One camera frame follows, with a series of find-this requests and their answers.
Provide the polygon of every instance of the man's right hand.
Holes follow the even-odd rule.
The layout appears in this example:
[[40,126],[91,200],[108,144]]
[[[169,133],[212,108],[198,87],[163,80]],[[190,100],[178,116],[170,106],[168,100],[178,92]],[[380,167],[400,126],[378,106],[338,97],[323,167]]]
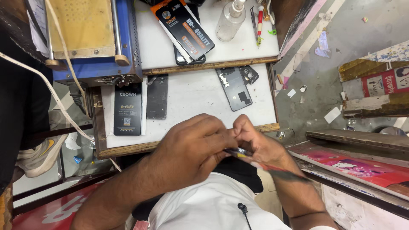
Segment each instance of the man's right hand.
[[270,165],[279,165],[286,155],[285,148],[273,138],[257,131],[250,119],[242,114],[233,123],[230,129],[232,135],[239,143],[239,147],[253,153],[253,158]]

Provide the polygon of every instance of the sneaker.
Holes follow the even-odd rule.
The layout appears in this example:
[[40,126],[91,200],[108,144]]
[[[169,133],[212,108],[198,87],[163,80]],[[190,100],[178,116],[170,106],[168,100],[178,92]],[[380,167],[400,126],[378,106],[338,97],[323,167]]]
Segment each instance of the sneaker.
[[[50,130],[69,128],[70,123],[59,109],[48,113]],[[68,134],[50,137],[44,140],[34,149],[20,151],[17,163],[25,172],[26,177],[36,177],[50,170],[60,153],[61,146],[67,139]]]

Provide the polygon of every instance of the screwdriver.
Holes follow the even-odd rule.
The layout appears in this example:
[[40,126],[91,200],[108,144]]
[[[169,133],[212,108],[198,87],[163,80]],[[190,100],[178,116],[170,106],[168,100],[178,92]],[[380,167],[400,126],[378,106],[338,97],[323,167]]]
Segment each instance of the screwdriver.
[[260,47],[261,44],[261,28],[263,27],[263,10],[264,10],[264,6],[259,6],[258,7],[258,24],[257,24],[257,46]]

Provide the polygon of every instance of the qr code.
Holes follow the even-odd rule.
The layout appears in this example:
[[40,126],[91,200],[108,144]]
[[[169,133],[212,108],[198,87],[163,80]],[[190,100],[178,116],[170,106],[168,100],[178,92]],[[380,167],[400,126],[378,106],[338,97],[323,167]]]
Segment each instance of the qr code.
[[130,125],[130,117],[124,117],[124,125]]

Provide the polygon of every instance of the dark pants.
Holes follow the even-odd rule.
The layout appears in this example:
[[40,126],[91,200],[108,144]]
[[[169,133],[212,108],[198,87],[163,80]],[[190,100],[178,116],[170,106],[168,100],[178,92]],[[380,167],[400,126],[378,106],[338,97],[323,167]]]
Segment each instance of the dark pants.
[[[42,72],[52,83],[52,71],[18,47],[0,30],[0,52]],[[37,74],[0,58],[0,194],[10,183],[19,150],[44,140],[30,140],[48,131],[51,93]]]
[[[126,168],[137,162],[143,156],[144,154],[125,156],[119,160],[119,163],[121,167]],[[247,185],[254,193],[260,193],[263,191],[263,184],[261,183],[261,179],[257,175],[257,169],[237,158],[225,158],[220,162],[220,164],[216,166],[213,172],[224,174],[240,183]],[[149,213],[162,196],[163,194],[140,203],[132,211],[132,216],[136,220],[147,221]]]

